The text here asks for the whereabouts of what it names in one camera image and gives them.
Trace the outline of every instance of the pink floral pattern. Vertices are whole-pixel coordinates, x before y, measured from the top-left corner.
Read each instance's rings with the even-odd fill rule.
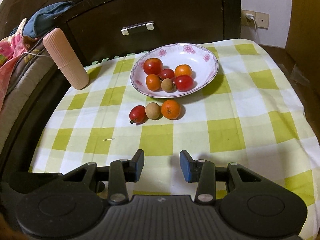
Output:
[[[142,82],[141,82],[140,80],[136,79],[134,82],[135,82],[136,84],[138,84],[139,86],[142,86]]]
[[[183,46],[183,51],[189,54],[195,54],[196,51],[193,49],[191,45],[185,45]]]
[[[21,54],[28,51],[30,44],[35,43],[35,40],[23,36],[22,31],[26,22],[27,19],[23,19],[15,34],[0,41],[2,48],[0,53],[0,111],[15,64]]]
[[[159,51],[159,56],[162,57],[162,56],[165,56],[165,55],[167,55],[167,51],[165,49],[161,49]]]
[[[139,63],[138,63],[138,66],[143,69],[143,64],[144,64],[144,61],[140,60]]]
[[[209,59],[210,59],[210,55],[209,55],[209,54],[206,54],[206,55],[203,57],[203,60],[204,60],[205,62],[208,62]]]

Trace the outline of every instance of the orange tomato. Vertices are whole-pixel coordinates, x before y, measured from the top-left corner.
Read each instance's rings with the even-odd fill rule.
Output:
[[[167,100],[161,106],[161,113],[165,118],[170,120],[176,119],[179,117],[181,112],[181,106],[177,101]]]
[[[192,76],[192,69],[187,64],[179,65],[174,70],[174,74],[176,75],[176,77],[183,75]]]
[[[160,78],[155,74],[150,74],[146,77],[146,84],[151,91],[156,91],[161,87]]]

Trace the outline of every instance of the wall socket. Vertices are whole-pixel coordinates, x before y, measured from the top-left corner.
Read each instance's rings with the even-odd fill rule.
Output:
[[[252,20],[248,20],[245,17],[246,13],[253,14],[254,18],[256,19],[256,23],[257,23],[258,28],[264,28],[264,29],[269,28],[269,15],[268,14],[255,12],[255,11],[247,11],[247,10],[241,11],[241,25],[254,27],[254,22]]]

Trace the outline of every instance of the metal handle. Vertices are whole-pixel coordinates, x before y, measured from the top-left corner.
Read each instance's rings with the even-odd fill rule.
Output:
[[[123,36],[133,34],[133,33],[139,33],[143,31],[151,31],[154,30],[153,21],[151,22],[145,22],[145,23],[138,23],[134,24],[128,27],[124,27],[121,29],[121,32]]]

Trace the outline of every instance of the plate rim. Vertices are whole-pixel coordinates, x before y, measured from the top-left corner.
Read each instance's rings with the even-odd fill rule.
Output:
[[[186,91],[186,93],[184,94],[180,94],[180,95],[176,95],[176,96],[173,96],[173,95],[168,95],[168,96],[150,96],[142,91],[140,91],[139,89],[137,89],[134,85],[133,85],[133,82],[132,82],[132,71],[133,71],[133,68],[137,65],[138,61],[142,58],[142,57],[145,57],[147,56],[148,54],[151,54],[153,53],[155,50],[158,50],[160,48],[163,48],[163,47],[167,47],[167,46],[172,46],[172,45],[194,45],[196,47],[201,47],[203,49],[205,49],[206,51],[208,51],[208,53],[212,54],[213,57],[216,59],[216,64],[215,66],[217,67],[217,71],[215,72],[215,74],[212,76],[212,78],[208,81],[208,82],[205,82],[202,86],[198,87],[196,90],[194,91]],[[186,42],[180,42],[180,43],[172,43],[172,44],[167,44],[167,45],[163,45],[161,47],[158,47],[156,49],[153,49],[149,52],[147,52],[146,54],[144,54],[143,56],[141,56],[137,62],[133,65],[132,69],[131,69],[131,72],[130,72],[130,81],[131,81],[131,85],[134,87],[135,90],[137,90],[139,93],[145,95],[145,96],[148,96],[148,97],[151,97],[151,98],[180,98],[180,97],[184,97],[184,96],[187,96],[187,95],[190,95],[190,94],[193,94],[194,92],[197,92],[199,90],[201,90],[202,88],[204,88],[206,85],[208,85],[215,77],[216,75],[218,74],[218,71],[219,71],[219,62],[218,62],[218,59],[217,57],[210,51],[208,50],[207,48],[201,46],[201,45],[197,45],[197,44],[193,44],[193,43],[186,43]]]

